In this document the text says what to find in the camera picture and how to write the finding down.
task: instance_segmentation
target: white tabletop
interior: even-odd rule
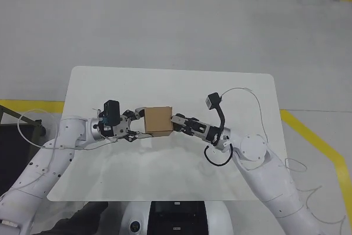
[[[257,95],[269,145],[281,159],[286,158],[274,79],[268,74],[77,66],[71,73],[63,115],[95,117],[93,109],[102,109],[112,99],[120,102],[121,112],[171,106],[173,114],[218,126],[218,115],[208,110],[206,97],[233,87],[246,87]],[[263,135],[259,108],[251,94],[233,90],[224,95],[221,107],[227,127],[240,135]],[[132,129],[144,131],[143,121],[132,122]],[[212,166],[203,155],[205,147],[197,137],[173,132],[169,137],[133,143],[120,140],[93,151],[77,151],[48,199],[256,200],[234,163]],[[215,162],[227,159],[228,153],[210,149]]]

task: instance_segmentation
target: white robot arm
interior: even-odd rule
[[[59,134],[43,145],[11,188],[0,197],[0,235],[29,234],[35,213],[74,158],[75,149],[112,137],[113,142],[152,137],[134,132],[130,123],[143,117],[143,108],[119,114],[119,103],[109,100],[98,118],[65,117]]]
[[[232,159],[255,196],[273,213],[287,235],[326,235],[301,202],[288,169],[270,150],[266,141],[259,135],[240,136],[224,127],[225,118],[220,102],[221,97],[217,93],[209,95],[206,101],[209,109],[217,110],[220,127],[178,113],[172,117],[174,130],[197,136],[222,152],[230,151],[229,159],[223,164],[210,161],[206,154],[208,147],[205,157],[215,166],[223,166]],[[245,166],[246,162],[258,164],[249,168]]]

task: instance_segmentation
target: brown cardboard box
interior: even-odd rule
[[[153,137],[169,136],[173,131],[172,107],[145,108],[145,130]]]

